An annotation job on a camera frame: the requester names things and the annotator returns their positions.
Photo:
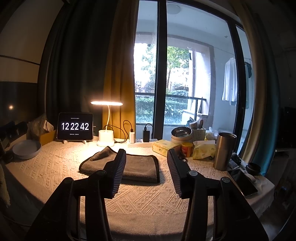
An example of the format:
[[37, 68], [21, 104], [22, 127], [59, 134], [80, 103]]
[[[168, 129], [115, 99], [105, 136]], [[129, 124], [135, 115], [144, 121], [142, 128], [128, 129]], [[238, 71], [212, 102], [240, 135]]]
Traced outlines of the grey plate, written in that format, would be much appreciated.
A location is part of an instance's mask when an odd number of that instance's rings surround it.
[[36, 140], [24, 140], [12, 147], [14, 155], [22, 160], [31, 159], [40, 153], [42, 145]]

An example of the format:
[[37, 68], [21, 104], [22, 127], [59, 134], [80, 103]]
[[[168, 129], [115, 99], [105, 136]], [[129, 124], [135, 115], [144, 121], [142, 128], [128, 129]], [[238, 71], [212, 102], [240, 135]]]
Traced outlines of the white hanging shirt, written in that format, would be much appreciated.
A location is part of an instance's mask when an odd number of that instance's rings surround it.
[[237, 68], [235, 58], [230, 58], [224, 68], [224, 87], [222, 100], [228, 101], [230, 105], [237, 102]]

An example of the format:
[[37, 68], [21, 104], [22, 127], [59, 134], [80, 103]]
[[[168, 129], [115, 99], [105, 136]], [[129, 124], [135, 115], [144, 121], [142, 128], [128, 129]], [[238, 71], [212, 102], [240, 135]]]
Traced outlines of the white phone charger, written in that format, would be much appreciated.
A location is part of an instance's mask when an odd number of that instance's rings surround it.
[[135, 132], [132, 132], [132, 131], [129, 132], [129, 143], [130, 144], [135, 143]]

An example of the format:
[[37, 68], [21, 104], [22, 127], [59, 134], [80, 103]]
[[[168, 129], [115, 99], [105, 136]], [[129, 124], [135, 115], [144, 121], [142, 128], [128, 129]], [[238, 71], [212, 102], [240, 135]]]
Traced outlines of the orange lidded jar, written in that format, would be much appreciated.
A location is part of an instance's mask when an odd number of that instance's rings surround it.
[[189, 158], [192, 156], [193, 149], [194, 149], [194, 145], [191, 142], [184, 142], [181, 144], [182, 153], [186, 158]]

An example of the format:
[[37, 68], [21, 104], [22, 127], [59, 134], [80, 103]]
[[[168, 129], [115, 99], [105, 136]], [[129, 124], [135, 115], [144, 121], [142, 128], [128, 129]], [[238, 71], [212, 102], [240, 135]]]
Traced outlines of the white plastic basket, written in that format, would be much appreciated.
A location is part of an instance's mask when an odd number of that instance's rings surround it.
[[197, 128], [192, 129], [192, 141], [204, 141], [205, 140], [206, 129]]

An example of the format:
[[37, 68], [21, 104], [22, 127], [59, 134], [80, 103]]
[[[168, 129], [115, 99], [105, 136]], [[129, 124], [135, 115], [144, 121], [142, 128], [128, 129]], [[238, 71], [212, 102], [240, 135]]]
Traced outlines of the dark green curtain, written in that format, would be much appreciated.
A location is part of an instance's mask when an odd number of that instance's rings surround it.
[[46, 78], [45, 112], [54, 126], [59, 113], [93, 113], [94, 135], [102, 128], [107, 52], [117, 1], [67, 1], [59, 11]]

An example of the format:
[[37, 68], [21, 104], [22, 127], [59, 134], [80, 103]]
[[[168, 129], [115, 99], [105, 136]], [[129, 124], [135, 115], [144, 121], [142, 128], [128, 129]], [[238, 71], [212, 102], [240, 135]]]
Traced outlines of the cardboard box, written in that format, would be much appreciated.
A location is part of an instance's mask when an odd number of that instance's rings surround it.
[[53, 130], [51, 132], [45, 133], [43, 135], [39, 136], [39, 142], [42, 146], [54, 141], [56, 139], [56, 130]]

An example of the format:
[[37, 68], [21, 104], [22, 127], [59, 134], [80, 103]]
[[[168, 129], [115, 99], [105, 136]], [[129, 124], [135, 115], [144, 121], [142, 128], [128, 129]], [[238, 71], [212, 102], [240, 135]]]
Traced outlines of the white power strip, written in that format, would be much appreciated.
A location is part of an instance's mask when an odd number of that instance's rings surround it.
[[134, 143], [127, 143], [127, 146], [129, 148], [151, 148], [152, 147], [152, 143], [158, 141], [156, 138], [150, 139], [149, 142], [144, 142], [143, 139], [135, 139]]

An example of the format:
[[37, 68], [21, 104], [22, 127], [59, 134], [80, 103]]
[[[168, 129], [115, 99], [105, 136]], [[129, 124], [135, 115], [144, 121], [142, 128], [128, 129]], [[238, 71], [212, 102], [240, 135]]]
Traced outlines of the stainless steel bowl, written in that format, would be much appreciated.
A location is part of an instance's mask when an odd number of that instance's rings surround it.
[[171, 135], [177, 138], [185, 138], [192, 134], [192, 130], [186, 126], [178, 126], [171, 131]]

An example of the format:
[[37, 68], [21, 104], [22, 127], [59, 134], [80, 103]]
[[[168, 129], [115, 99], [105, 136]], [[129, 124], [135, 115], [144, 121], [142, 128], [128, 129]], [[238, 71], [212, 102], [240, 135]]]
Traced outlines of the tablet clock display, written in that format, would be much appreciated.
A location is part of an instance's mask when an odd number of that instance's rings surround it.
[[93, 114], [59, 113], [57, 139], [62, 141], [93, 140]]

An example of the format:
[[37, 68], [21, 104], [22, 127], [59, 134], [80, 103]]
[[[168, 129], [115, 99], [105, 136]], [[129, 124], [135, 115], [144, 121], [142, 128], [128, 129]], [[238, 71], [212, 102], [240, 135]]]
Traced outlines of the stainless steel tumbler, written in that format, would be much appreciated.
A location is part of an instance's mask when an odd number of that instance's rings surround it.
[[227, 169], [237, 136], [232, 133], [220, 132], [217, 137], [213, 167], [220, 171]]

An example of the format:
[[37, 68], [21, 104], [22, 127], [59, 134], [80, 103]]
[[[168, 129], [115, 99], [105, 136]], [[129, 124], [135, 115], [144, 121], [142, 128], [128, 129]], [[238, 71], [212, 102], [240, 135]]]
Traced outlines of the yellow tissue pack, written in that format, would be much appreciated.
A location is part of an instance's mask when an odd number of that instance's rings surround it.
[[204, 159], [207, 157], [214, 157], [216, 151], [216, 143], [214, 140], [210, 141], [194, 141], [194, 149], [192, 158], [194, 160]]

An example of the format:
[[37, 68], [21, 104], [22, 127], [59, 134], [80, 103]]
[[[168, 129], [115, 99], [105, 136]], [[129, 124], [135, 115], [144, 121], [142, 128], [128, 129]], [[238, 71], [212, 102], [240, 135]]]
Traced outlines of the black smartphone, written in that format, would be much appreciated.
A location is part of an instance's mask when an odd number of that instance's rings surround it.
[[240, 169], [229, 170], [228, 173], [237, 184], [244, 197], [252, 196], [258, 192], [251, 180]]

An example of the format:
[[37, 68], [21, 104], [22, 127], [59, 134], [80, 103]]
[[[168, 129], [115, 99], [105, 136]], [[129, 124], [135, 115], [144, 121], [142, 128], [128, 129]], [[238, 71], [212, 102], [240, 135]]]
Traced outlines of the mustard yellow curtain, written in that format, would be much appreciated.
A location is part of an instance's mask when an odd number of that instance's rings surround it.
[[124, 120], [135, 126], [134, 44], [137, 29], [139, 1], [118, 1], [108, 46], [104, 75], [103, 99], [121, 102], [103, 112], [103, 121], [109, 120], [115, 138], [124, 138], [119, 128]]

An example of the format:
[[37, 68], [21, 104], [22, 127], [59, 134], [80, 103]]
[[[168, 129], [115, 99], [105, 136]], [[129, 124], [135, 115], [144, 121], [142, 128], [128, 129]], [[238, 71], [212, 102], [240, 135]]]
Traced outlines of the purple and grey towel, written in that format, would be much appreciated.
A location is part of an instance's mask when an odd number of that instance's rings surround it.
[[[102, 170], [107, 162], [115, 159], [117, 152], [109, 146], [83, 161], [79, 166], [80, 173], [92, 174]], [[154, 155], [126, 155], [123, 179], [138, 182], [160, 183], [159, 161]]]

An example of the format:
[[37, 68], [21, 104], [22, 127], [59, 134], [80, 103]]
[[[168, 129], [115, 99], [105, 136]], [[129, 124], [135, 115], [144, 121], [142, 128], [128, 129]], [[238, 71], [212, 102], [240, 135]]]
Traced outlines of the yellow tissue box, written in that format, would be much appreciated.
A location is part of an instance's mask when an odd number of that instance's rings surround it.
[[167, 156], [167, 152], [170, 149], [174, 149], [177, 153], [180, 150], [180, 145], [174, 144], [171, 141], [167, 140], [158, 140], [155, 142], [152, 142], [152, 150], [162, 156]]

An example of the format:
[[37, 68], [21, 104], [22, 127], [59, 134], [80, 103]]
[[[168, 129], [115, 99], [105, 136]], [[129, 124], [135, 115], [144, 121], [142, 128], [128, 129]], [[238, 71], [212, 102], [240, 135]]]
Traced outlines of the black power adapter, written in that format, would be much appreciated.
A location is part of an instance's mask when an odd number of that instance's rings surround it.
[[142, 139], [143, 139], [143, 142], [149, 142], [150, 141], [150, 131], [147, 130], [146, 128], [142, 132]]

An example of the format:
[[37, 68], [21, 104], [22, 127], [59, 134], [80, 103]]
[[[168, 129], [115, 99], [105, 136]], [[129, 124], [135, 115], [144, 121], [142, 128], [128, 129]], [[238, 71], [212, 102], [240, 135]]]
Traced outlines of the white ceramic bowl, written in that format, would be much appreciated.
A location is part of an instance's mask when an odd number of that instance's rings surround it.
[[182, 143], [192, 143], [193, 139], [191, 136], [186, 136], [186, 137], [175, 137], [175, 136], [171, 136], [171, 142], [174, 144], [182, 144]]

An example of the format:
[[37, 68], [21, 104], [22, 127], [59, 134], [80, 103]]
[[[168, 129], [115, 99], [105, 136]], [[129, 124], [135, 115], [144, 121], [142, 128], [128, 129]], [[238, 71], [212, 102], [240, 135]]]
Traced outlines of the white desk lamp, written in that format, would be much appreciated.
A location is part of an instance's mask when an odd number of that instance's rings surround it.
[[91, 102], [92, 105], [103, 105], [108, 108], [108, 118], [106, 126], [98, 132], [98, 142], [99, 147], [113, 147], [114, 146], [114, 131], [108, 130], [109, 120], [110, 120], [110, 106], [122, 106], [122, 102], [118, 101], [104, 101], [104, 100], [94, 100]]

